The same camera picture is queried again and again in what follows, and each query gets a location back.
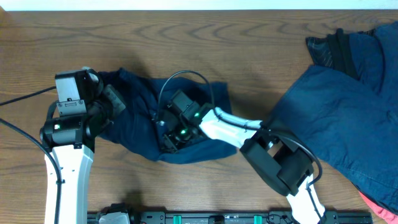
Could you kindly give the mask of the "navy blue shorts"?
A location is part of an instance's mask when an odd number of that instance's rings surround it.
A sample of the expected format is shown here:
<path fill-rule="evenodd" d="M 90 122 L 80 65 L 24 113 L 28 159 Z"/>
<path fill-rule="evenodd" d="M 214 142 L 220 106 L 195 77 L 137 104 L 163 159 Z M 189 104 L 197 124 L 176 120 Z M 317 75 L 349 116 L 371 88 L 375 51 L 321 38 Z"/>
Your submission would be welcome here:
<path fill-rule="evenodd" d="M 236 148 L 224 141 L 205 138 L 178 153 L 160 150 L 160 135 L 165 131 L 156 123 L 157 104 L 165 104 L 177 90 L 182 90 L 199 104 L 215 98 L 216 106 L 231 113 L 228 86 L 224 82 L 209 85 L 178 77 L 144 78 L 124 68 L 113 72 L 100 72 L 105 85 L 112 85 L 126 103 L 126 109 L 101 133 L 101 138 L 124 146 L 129 151 L 151 161 L 171 164 L 189 164 L 222 159 L 236 153 Z"/>

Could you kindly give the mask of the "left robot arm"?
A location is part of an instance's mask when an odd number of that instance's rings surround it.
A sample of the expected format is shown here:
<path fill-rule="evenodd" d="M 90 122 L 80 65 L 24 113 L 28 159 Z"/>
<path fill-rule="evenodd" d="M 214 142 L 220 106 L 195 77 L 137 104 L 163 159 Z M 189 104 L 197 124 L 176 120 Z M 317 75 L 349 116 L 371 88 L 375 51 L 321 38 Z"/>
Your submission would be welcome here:
<path fill-rule="evenodd" d="M 58 100 L 47 111 L 40 139 L 47 153 L 46 223 L 86 223 L 95 139 L 125 110 L 117 90 L 92 68 L 55 76 Z"/>

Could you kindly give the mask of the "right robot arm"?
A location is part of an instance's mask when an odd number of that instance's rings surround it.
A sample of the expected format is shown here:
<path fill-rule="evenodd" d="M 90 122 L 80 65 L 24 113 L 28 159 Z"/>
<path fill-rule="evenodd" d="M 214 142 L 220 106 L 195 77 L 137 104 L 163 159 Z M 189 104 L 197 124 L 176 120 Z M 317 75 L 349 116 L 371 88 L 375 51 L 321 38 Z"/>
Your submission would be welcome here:
<path fill-rule="evenodd" d="M 226 142 L 239 149 L 270 188 L 287 198 L 295 222 L 326 222 L 325 207 L 313 186 L 320 180 L 313 169 L 322 173 L 322 166 L 291 132 L 231 115 L 214 101 L 199 104 L 181 90 L 166 104 L 158 104 L 155 120 L 167 127 L 162 147 L 166 152 L 176 153 L 198 138 Z"/>

